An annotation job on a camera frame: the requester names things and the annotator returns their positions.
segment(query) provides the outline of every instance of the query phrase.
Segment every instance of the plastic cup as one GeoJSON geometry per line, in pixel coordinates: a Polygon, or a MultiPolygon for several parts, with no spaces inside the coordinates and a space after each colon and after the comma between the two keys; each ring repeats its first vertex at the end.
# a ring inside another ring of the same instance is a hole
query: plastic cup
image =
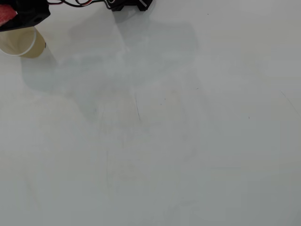
{"type": "Polygon", "coordinates": [[[0,50],[13,57],[36,58],[46,43],[35,27],[0,32],[0,50]]]}

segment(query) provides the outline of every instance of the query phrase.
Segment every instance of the wire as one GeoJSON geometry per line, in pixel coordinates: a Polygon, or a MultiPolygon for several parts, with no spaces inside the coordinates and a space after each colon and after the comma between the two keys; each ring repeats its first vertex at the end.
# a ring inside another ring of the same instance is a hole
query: wire
{"type": "Polygon", "coordinates": [[[74,4],[72,4],[72,3],[69,3],[69,2],[66,1],[66,0],[60,0],[60,1],[61,1],[61,2],[58,2],[58,3],[52,3],[52,2],[49,2],[48,4],[49,4],[49,5],[60,5],[60,4],[65,3],[65,4],[67,4],[68,6],[72,6],[72,7],[76,7],[76,8],[82,8],[82,7],[89,6],[89,5],[93,4],[93,3],[104,2],[107,9],[113,9],[113,8],[117,8],[117,7],[123,6],[128,0],[124,0],[124,1],[122,1],[122,3],[117,4],[117,5],[113,6],[113,7],[110,7],[110,6],[108,5],[108,3],[107,3],[106,0],[88,0],[88,1],[86,1],[85,3],[80,3],[79,0],[75,0],[75,1],[78,3],[78,5],[74,5],[74,4]]]}
{"type": "Polygon", "coordinates": [[[61,4],[63,4],[62,1],[60,1],[60,2],[48,2],[48,5],[61,5],[61,4]]]}
{"type": "Polygon", "coordinates": [[[75,1],[76,1],[77,4],[79,4],[81,6],[87,6],[87,5],[89,5],[92,2],[92,0],[88,0],[88,1],[86,1],[84,3],[80,3],[79,0],[75,0],[75,1]]]}

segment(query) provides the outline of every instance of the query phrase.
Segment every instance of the red object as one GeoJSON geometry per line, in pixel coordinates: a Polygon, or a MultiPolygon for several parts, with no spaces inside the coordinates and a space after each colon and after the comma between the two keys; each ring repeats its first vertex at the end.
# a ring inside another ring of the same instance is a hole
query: red object
{"type": "Polygon", "coordinates": [[[17,15],[10,5],[0,5],[0,26],[13,19],[17,15]]]}

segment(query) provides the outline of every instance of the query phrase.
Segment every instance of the black wire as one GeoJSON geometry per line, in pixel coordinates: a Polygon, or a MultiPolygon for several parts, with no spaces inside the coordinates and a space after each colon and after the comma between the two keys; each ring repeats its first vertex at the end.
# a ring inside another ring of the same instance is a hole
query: black wire
{"type": "Polygon", "coordinates": [[[107,3],[106,0],[94,0],[94,1],[92,1],[92,2],[91,2],[90,4],[88,4],[88,5],[83,5],[84,3],[80,3],[79,5],[74,5],[74,4],[72,4],[72,3],[67,2],[66,0],[60,0],[60,1],[61,1],[61,2],[59,2],[59,3],[50,3],[50,2],[49,2],[49,4],[50,4],[50,5],[59,5],[59,4],[61,4],[61,3],[65,3],[65,4],[67,4],[68,6],[72,6],[72,7],[76,7],[76,8],[83,8],[83,7],[89,6],[89,5],[93,4],[93,3],[104,2],[107,9],[113,9],[113,8],[117,8],[117,7],[123,6],[123,5],[125,4],[125,2],[127,2],[128,0],[124,0],[122,3],[120,3],[120,4],[116,5],[116,6],[113,6],[113,7],[109,7],[109,5],[108,5],[108,3],[107,3]]]}
{"type": "Polygon", "coordinates": [[[76,3],[79,4],[79,5],[85,6],[85,5],[86,5],[87,3],[89,3],[91,0],[88,0],[88,1],[86,1],[86,2],[84,2],[84,3],[80,3],[79,0],[75,0],[75,1],[76,1],[76,3]]]}
{"type": "Polygon", "coordinates": [[[48,2],[48,5],[61,5],[63,2],[48,2]]]}

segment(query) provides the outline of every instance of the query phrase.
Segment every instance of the scratch mark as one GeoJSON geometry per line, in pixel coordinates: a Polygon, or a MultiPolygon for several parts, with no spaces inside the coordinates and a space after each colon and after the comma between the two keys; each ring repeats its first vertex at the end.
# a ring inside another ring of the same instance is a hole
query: scratch mark
{"type": "Polygon", "coordinates": [[[139,121],[141,121],[136,96],[135,96],[135,101],[136,101],[136,108],[138,112],[139,121]]]}
{"type": "Polygon", "coordinates": [[[292,102],[289,100],[289,98],[287,98],[286,95],[281,90],[280,90],[280,92],[288,100],[288,102],[290,102],[291,106],[293,107],[293,109],[295,110],[295,112],[297,113],[297,115],[301,118],[301,115],[299,114],[299,112],[297,111],[297,109],[294,107],[294,105],[292,104],[292,102]]]}

